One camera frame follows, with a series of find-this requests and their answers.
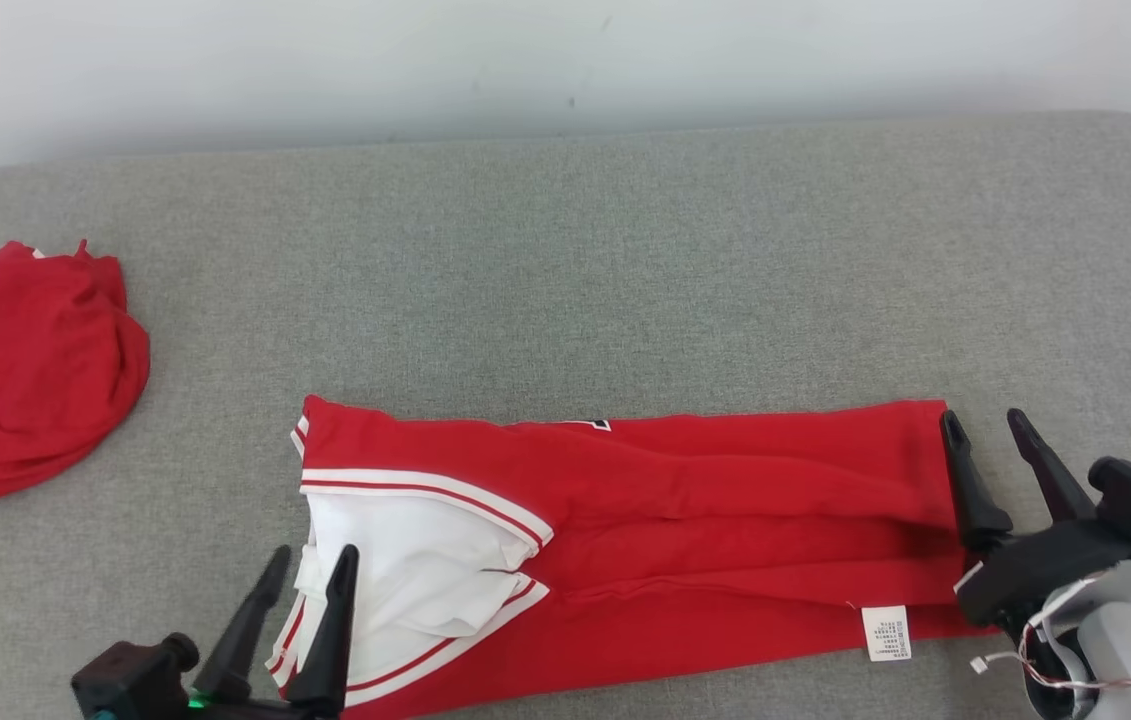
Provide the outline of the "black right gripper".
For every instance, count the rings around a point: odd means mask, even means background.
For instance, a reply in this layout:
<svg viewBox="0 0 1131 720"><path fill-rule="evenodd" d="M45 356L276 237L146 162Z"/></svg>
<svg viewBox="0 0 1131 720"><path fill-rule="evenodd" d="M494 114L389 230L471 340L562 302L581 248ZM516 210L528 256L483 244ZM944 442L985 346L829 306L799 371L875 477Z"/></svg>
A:
<svg viewBox="0 0 1131 720"><path fill-rule="evenodd" d="M1027 602L1045 600L1059 588L1131 559L1131 541L1094 519L1095 503L1026 413L1010 407L1007 424L1019 456L1030 465L1039 484L1051 521L1059 524L1001 547L1013 532L1012 520L991 498L957 414L941 414L946 474L959 541L966 550L994 550L955 592L964 619L973 626L998 624Z"/></svg>

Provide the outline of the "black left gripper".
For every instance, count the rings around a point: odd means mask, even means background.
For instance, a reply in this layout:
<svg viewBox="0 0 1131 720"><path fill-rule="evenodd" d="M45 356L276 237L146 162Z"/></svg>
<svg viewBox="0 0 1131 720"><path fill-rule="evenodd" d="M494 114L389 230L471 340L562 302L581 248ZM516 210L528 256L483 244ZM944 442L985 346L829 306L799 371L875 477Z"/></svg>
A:
<svg viewBox="0 0 1131 720"><path fill-rule="evenodd" d="M346 544L326 587L326 607L303 670L290 682L287 701L251 697L249 676L268 611L280 598L292 550L282 544L271 553L254 587L231 621L193 682L196 696L181 719L338 719L345 708L359 548Z"/></svg>

